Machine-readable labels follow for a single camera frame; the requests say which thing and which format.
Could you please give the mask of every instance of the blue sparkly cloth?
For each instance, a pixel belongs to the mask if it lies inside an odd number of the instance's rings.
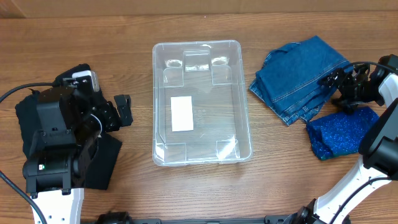
[[[358,152],[362,138],[379,116],[369,107],[353,114],[330,114],[307,124],[312,151],[322,161]]]

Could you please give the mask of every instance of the white paper label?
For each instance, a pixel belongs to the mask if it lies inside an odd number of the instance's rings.
[[[172,131],[193,130],[192,97],[171,97]]]

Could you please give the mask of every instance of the folded denim jeans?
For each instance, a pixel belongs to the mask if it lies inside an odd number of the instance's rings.
[[[318,81],[347,64],[347,59],[315,36],[271,51],[249,89],[286,125],[299,118],[307,123],[336,91]]]

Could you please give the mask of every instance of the wooden table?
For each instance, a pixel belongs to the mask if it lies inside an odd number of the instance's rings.
[[[319,161],[305,124],[286,127],[248,92],[254,156],[230,165],[159,167],[152,161],[152,48],[159,42],[235,39],[246,86],[267,53],[319,35],[352,61],[398,53],[398,12],[331,12],[195,16],[134,16],[0,20],[0,93],[51,82],[79,63],[97,71],[107,99],[130,94],[133,125],[113,133],[123,141],[107,191],[85,190],[82,218],[128,211],[134,218],[263,217],[296,212],[329,191],[358,155]],[[24,189],[22,140],[14,106],[0,105],[0,168]],[[379,114],[384,107],[371,104]],[[336,111],[326,105],[317,118]],[[397,184],[377,190],[351,213],[353,223],[397,223]],[[28,204],[0,183],[0,223],[33,223]]]

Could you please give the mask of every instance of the clear plastic bin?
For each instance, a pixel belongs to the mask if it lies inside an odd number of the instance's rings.
[[[160,43],[152,53],[154,162],[248,160],[252,144],[239,42]]]

